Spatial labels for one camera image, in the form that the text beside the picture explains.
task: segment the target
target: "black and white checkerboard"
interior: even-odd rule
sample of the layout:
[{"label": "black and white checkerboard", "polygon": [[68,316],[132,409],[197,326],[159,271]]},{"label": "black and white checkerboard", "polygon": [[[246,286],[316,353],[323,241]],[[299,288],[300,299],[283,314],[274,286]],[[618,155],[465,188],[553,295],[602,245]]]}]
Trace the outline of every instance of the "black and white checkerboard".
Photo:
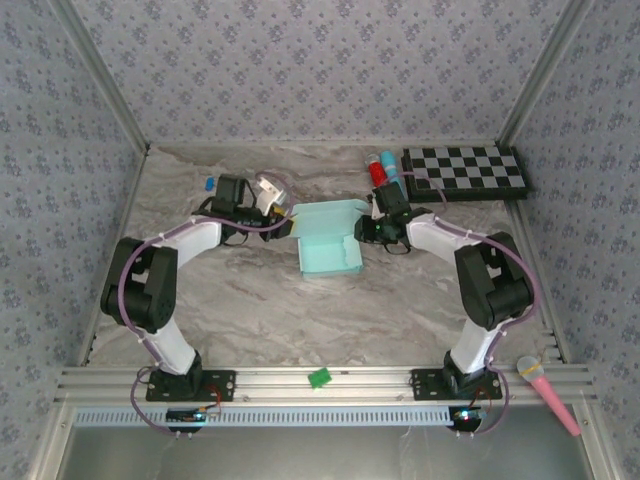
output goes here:
[{"label": "black and white checkerboard", "polygon": [[411,202],[438,202],[428,177],[443,189],[447,200],[513,200],[525,198],[529,187],[511,148],[407,148],[402,157]]}]

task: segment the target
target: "marble table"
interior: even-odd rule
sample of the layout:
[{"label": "marble table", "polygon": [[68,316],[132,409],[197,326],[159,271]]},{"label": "marble table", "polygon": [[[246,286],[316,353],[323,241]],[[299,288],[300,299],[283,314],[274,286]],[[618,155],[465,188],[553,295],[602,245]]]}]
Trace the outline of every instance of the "marble table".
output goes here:
[{"label": "marble table", "polygon": [[[379,147],[153,148],[126,234],[144,238],[182,223],[208,195],[208,176],[253,178],[272,169],[299,202],[364,199],[363,160]],[[455,203],[446,220],[477,231],[509,230],[501,202]],[[296,239],[200,255],[178,273],[176,321],[205,365],[437,365],[464,324],[455,268],[420,251],[390,256],[362,245],[357,275],[303,279]],[[497,361],[541,355],[544,325],[533,319],[510,331]],[[89,366],[142,366],[149,356],[134,336],[99,319]]]}]

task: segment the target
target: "green object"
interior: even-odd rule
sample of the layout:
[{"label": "green object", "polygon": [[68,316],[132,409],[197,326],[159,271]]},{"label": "green object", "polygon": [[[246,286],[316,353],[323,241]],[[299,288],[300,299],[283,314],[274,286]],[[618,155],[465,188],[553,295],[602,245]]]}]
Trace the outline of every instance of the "green object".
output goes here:
[{"label": "green object", "polygon": [[309,383],[313,388],[320,388],[331,381],[331,374],[329,370],[321,368],[313,373],[309,374]]},{"label": "green object", "polygon": [[298,238],[300,271],[305,278],[359,273],[360,243],[354,238],[356,221],[369,206],[361,200],[299,203],[292,237]]}]

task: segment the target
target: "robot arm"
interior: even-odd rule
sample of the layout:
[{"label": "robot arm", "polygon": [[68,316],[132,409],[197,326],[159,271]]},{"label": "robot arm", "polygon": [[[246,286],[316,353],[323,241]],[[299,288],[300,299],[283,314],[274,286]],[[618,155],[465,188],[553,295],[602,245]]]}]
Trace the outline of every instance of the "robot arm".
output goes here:
[{"label": "robot arm", "polygon": [[[198,388],[202,365],[198,352],[187,343],[173,317],[176,303],[177,270],[206,250],[226,244],[236,233],[246,233],[238,225],[260,230],[264,241],[287,236],[292,222],[275,212],[273,204],[282,204],[286,194],[262,178],[261,193],[253,195],[251,207],[242,206],[248,182],[222,175],[215,196],[207,198],[193,212],[190,221],[144,250],[125,276],[124,308],[142,335],[141,342],[152,351],[168,383],[189,398]],[[117,323],[125,322],[117,299],[125,263],[143,243],[123,238],[116,251],[102,292],[100,307]]]},{"label": "robot arm", "polygon": [[[533,301],[532,286],[522,269],[500,250],[440,220],[430,210],[411,209],[397,183],[374,190],[375,207],[382,217],[363,216],[356,238],[367,243],[402,244],[431,252],[456,266],[467,319],[458,343],[447,352],[443,374],[454,393],[472,388],[485,373],[487,351],[500,333],[502,322],[521,316]],[[518,253],[513,238],[504,232],[489,238]]]}]

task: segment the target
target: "pink microphone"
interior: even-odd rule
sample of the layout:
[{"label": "pink microphone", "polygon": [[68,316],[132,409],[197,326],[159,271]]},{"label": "pink microphone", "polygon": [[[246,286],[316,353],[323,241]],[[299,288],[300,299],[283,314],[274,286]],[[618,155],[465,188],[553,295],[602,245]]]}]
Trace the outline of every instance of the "pink microphone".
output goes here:
[{"label": "pink microphone", "polygon": [[575,421],[567,407],[564,406],[562,400],[558,397],[558,394],[553,389],[549,380],[544,374],[544,369],[538,360],[533,357],[522,357],[518,360],[518,372],[524,377],[524,379],[531,384],[536,392],[547,402],[547,405],[551,407],[553,413],[560,419],[562,424],[569,430],[569,433],[574,437],[580,435],[580,426]]}]

